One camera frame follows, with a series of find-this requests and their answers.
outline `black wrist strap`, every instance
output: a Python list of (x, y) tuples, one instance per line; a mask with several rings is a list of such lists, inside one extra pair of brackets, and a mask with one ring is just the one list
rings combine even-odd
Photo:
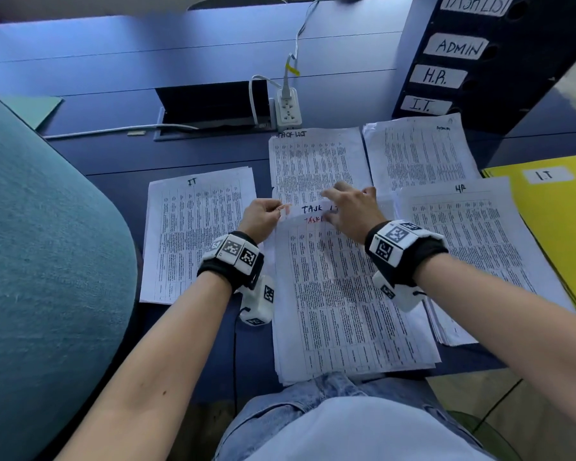
[(386, 281), (391, 285), (416, 286), (413, 276), (418, 266), (429, 257), (441, 253), (447, 253), (448, 250), (440, 240), (435, 238), (420, 238), (403, 252), (399, 265), (397, 265), (397, 267), (392, 267), (383, 259), (379, 258), (377, 255), (373, 255), (369, 251), (369, 246), (371, 246), (375, 234), (388, 223), (389, 222), (385, 221), (371, 228), (365, 238), (365, 252), (369, 255), (369, 258), (384, 276)]
[[(258, 247), (258, 244), (256, 244), (256, 242), (254, 242), (254, 240), (244, 232), (233, 231), (230, 234), (244, 239)], [(263, 253), (259, 253), (256, 258), (256, 263), (252, 268), (252, 273), (249, 276), (238, 271), (234, 266), (222, 262), (220, 259), (209, 259), (208, 261), (203, 261), (201, 266), (198, 268), (196, 275), (199, 276), (204, 271), (215, 271), (215, 273), (222, 275), (228, 280), (230, 286), (233, 288), (233, 293), (241, 286), (247, 286), (248, 288), (253, 289), (258, 277), (260, 276), (260, 272), (262, 271), (264, 259), (265, 256)]]

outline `upholstered fabric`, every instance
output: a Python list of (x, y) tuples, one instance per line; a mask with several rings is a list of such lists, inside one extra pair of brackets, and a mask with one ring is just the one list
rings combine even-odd
[(136, 279), (115, 206), (0, 102), (0, 461), (33, 458), (92, 392)]

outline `power outlet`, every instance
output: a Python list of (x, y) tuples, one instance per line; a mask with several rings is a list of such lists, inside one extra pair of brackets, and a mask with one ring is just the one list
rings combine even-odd
[(294, 87), (290, 87), (290, 98), (282, 98), (282, 89), (278, 89), (275, 98), (275, 117), (277, 119), (277, 131), (280, 133), (288, 129), (299, 129), (303, 124), (299, 97)]

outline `white shirt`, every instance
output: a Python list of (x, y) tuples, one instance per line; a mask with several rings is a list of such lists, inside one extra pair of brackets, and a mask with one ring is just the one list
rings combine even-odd
[(371, 396), (325, 400), (247, 461), (387, 459), (491, 461), (427, 412)]

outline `blue desk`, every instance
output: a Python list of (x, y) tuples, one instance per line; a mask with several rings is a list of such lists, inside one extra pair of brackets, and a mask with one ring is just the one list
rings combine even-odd
[[(412, 0), (321, 2), (299, 43), (304, 127), (339, 128), (391, 118), (396, 50)], [(60, 95), (45, 135), (155, 123), (154, 87), (279, 79), (308, 4), (268, 5), (143, 18), (113, 16), (0, 25), (0, 94)], [(466, 132), (483, 167), (576, 154), (576, 112), (551, 91), (507, 138)], [(55, 149), (112, 200), (142, 245), (147, 185), (168, 177), (251, 166), (269, 197), (268, 134), (154, 142), (125, 134), (56, 141)], [(148, 329), (166, 307), (146, 305)], [(194, 398), (232, 397), (229, 305)], [(481, 347), (440, 347), (436, 374), (501, 367)], [(238, 327), (240, 395), (280, 389), (271, 328)]]

